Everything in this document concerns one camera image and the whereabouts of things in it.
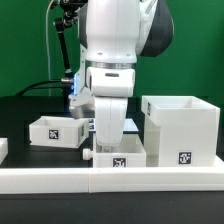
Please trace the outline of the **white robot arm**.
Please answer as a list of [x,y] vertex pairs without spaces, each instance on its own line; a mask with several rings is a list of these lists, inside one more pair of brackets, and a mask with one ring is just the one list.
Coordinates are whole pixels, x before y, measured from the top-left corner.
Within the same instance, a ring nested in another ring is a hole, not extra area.
[[[65,77],[71,82],[70,107],[81,97],[95,112],[97,143],[121,143],[128,99],[133,96],[138,56],[156,57],[172,42],[173,19],[166,0],[53,0],[63,10],[55,21]],[[70,67],[64,30],[78,27],[84,62]]]

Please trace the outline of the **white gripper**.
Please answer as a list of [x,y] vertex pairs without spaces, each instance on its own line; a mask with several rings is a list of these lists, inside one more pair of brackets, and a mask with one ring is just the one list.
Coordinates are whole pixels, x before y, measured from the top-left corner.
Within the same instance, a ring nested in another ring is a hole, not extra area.
[[114,147],[120,144],[127,104],[127,98],[95,98],[96,138],[100,146]]

